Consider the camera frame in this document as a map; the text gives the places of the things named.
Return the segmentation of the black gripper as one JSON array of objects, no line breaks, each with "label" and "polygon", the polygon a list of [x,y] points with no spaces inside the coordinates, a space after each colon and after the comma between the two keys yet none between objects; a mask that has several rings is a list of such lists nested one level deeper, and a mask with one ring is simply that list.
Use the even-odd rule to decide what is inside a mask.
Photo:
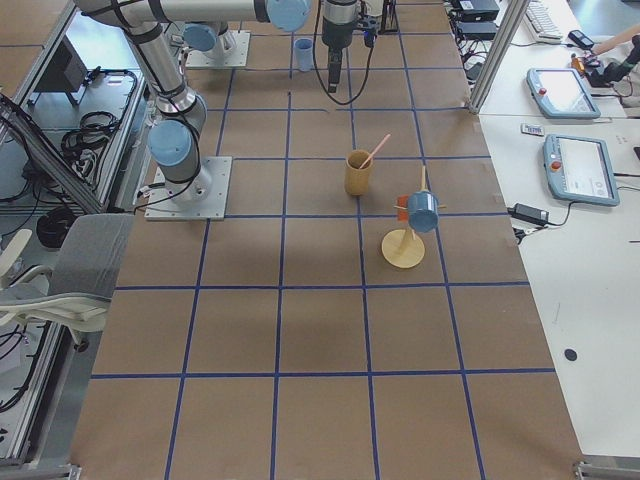
[{"label": "black gripper", "polygon": [[328,48],[328,82],[327,91],[331,94],[337,92],[337,88],[341,80],[342,61],[343,61],[343,47],[330,46]]}]

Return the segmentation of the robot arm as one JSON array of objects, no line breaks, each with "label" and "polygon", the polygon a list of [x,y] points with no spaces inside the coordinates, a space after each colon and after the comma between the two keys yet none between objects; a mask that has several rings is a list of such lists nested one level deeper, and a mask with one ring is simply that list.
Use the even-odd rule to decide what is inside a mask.
[{"label": "robot arm", "polygon": [[[198,1],[188,7],[190,22],[257,21],[294,32],[307,21],[309,1]],[[321,35],[327,47],[326,80],[319,83],[324,93],[332,97],[341,80],[344,51],[351,45],[356,31],[363,33],[365,46],[372,50],[377,37],[377,19],[370,16],[362,1],[319,1],[315,14],[314,32]]]},{"label": "robot arm", "polygon": [[214,9],[199,1],[77,1],[75,5],[83,15],[122,30],[155,94],[161,119],[149,132],[148,147],[164,175],[167,198],[178,204],[200,200],[211,183],[199,151],[206,105],[172,57],[163,27],[175,21],[209,20]]}]

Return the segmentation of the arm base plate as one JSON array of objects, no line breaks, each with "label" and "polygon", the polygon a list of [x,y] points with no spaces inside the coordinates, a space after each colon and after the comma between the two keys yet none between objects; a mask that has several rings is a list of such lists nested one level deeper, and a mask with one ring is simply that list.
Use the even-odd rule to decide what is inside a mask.
[{"label": "arm base plate", "polygon": [[202,157],[199,175],[183,193],[170,198],[183,189],[171,182],[151,191],[151,206],[144,217],[149,221],[223,220],[232,165],[230,156]]},{"label": "arm base plate", "polygon": [[211,29],[190,25],[183,35],[188,47],[188,69],[234,69],[247,65],[251,33],[227,30],[218,35]]}]

